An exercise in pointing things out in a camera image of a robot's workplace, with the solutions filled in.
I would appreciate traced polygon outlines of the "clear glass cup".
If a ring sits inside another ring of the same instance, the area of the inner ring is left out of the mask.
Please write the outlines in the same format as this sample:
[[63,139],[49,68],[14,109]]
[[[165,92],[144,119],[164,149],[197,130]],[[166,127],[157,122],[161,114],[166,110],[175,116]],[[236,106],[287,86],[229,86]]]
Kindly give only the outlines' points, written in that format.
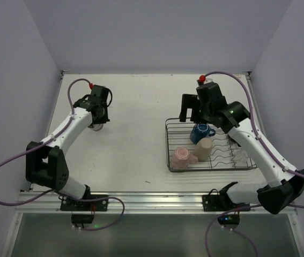
[[234,162],[244,163],[244,162],[247,162],[248,159],[249,159],[249,156],[245,150],[239,149],[234,152],[234,157],[233,157]]

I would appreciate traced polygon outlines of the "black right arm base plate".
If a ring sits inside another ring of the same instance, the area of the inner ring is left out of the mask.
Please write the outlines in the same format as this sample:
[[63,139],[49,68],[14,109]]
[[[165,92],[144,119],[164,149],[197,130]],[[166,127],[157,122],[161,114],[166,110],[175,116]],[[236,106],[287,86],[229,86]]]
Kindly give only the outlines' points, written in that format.
[[246,203],[233,203],[229,197],[221,195],[216,189],[202,195],[203,211],[228,211],[240,207],[249,207]]

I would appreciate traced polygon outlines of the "blue hexagonal mug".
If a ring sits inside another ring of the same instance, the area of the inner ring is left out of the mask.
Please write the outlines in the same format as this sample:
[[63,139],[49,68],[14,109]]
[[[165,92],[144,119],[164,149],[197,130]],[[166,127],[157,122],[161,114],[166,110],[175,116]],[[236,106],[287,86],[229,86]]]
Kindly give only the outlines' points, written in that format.
[[190,140],[197,144],[203,138],[213,137],[215,134],[215,129],[210,128],[209,124],[195,124],[190,133]]

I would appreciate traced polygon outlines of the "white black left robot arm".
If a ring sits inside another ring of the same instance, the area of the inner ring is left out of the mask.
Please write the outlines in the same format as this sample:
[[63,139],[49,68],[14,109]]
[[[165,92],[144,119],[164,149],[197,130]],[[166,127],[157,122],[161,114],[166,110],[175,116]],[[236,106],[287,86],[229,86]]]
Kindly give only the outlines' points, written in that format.
[[88,186],[70,176],[66,153],[86,128],[99,130],[109,122],[108,107],[112,91],[90,83],[91,92],[70,103],[67,118],[40,142],[30,142],[26,148],[26,180],[47,187],[73,199],[84,199]]

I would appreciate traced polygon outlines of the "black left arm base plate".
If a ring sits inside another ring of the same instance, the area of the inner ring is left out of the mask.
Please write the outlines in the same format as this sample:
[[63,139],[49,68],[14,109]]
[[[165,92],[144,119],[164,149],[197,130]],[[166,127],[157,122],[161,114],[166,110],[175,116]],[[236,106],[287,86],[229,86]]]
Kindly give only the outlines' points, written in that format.
[[81,202],[72,200],[66,196],[59,196],[61,200],[61,211],[107,211],[108,195],[105,194],[91,194],[86,199],[93,200],[91,202]]

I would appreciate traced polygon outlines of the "pink hexagonal mug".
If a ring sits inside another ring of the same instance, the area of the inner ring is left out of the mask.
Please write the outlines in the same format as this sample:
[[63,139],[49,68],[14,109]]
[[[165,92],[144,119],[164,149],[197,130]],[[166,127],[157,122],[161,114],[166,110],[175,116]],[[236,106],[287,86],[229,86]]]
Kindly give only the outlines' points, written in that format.
[[197,162],[198,157],[193,155],[188,148],[178,147],[172,154],[170,165],[173,169],[184,170],[187,169],[189,165],[196,164]]

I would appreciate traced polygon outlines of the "beige tall cup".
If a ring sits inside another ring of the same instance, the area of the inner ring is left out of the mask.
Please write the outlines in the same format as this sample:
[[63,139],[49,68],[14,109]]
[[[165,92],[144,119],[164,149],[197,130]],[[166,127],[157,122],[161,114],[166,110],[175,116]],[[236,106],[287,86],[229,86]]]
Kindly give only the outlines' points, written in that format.
[[193,155],[195,155],[199,161],[207,161],[212,152],[213,143],[210,138],[202,138],[194,148]]

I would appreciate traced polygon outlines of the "aluminium front rail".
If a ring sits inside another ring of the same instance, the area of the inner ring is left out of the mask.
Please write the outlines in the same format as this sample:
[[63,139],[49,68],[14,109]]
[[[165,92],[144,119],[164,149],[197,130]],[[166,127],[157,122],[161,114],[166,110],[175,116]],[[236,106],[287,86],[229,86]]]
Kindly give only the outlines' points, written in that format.
[[[125,204],[125,214],[218,214],[217,211],[204,211],[202,195],[204,193],[108,193],[110,199],[108,210],[104,214],[120,214]],[[61,200],[56,193],[48,193],[33,202],[14,208],[18,213],[48,213],[61,212]]]

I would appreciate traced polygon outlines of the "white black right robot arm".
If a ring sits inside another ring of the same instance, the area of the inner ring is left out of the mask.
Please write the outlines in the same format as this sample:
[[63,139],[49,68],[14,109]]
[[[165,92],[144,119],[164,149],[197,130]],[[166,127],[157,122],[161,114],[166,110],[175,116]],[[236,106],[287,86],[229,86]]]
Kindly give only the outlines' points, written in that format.
[[284,160],[262,132],[255,126],[250,112],[240,102],[227,103],[215,82],[202,84],[195,95],[183,94],[179,119],[196,124],[210,123],[222,129],[251,157],[266,182],[241,184],[232,182],[222,188],[219,196],[227,204],[260,204],[278,214],[304,191],[304,169],[298,170]]

